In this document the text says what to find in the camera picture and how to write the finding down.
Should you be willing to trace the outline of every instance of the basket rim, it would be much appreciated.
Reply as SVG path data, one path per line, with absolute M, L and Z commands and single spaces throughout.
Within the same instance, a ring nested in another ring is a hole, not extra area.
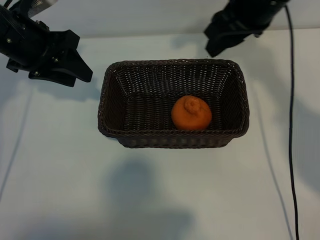
M 105 111 L 103 106 L 103 100 L 107 98 L 107 89 L 109 88 L 109 74 L 114 72 L 119 67 L 129 67 L 129 66 L 165 66 L 165 65 L 194 65 L 194 64 L 208 64 L 208 65 L 222 65 L 228 64 L 232 66 L 239 74 L 239 79 L 237 80 L 237 85 L 239 90 L 241 91 L 241 125 L 236 129 L 225 129 L 225 130 L 157 130 L 157 129 L 147 129 L 147 130 L 120 130 L 120 129 L 112 129 L 108 127 L 105 119 L 102 117 L 103 112 Z M 169 60 L 124 60 L 118 61 L 111 64 L 104 75 L 104 81 L 101 89 L 100 103 L 98 107 L 98 129 L 99 131 L 107 137 L 113 138 L 129 138 L 129 137 L 233 137 L 238 138 L 246 134 L 249 128 L 249 104 L 248 104 L 248 96 L 246 83 L 244 80 L 244 75 L 239 65 L 232 61 L 226 59 L 209 59 L 209 58 L 201 58 L 201 59 L 169 59 Z

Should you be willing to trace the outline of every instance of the brown wicker basket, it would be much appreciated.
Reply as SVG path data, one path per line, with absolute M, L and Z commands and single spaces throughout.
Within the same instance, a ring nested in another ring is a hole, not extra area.
M 206 130 L 177 130 L 174 103 L 193 95 L 208 103 Z M 243 136 L 249 127 L 246 84 L 230 60 L 122 61 L 105 73 L 98 128 L 128 148 L 217 148 Z

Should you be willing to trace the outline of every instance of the white table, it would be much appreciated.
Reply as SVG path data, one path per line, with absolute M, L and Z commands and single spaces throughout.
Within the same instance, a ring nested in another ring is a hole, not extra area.
M 202 34 L 82 39 L 94 75 L 74 88 L 27 79 L 0 58 L 1 240 L 289 240 L 289 32 L 219 58 L 247 83 L 247 134 L 217 149 L 128 149 L 97 129 L 106 68 L 207 58 Z M 294 171 L 303 240 L 320 236 L 320 29 L 295 31 Z

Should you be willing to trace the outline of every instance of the orange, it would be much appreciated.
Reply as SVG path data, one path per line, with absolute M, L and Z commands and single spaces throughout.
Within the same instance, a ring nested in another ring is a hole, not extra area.
M 212 120 L 212 113 L 205 101 L 187 95 L 176 101 L 171 111 L 171 118 L 179 130 L 204 130 Z

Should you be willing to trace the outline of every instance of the screw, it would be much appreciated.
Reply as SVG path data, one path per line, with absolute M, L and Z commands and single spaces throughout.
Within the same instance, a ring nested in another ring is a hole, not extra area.
M 59 62 L 59 59 L 58 59 L 58 58 L 55 58 L 54 56 L 52 57 L 52 60 L 53 60 L 54 63 Z

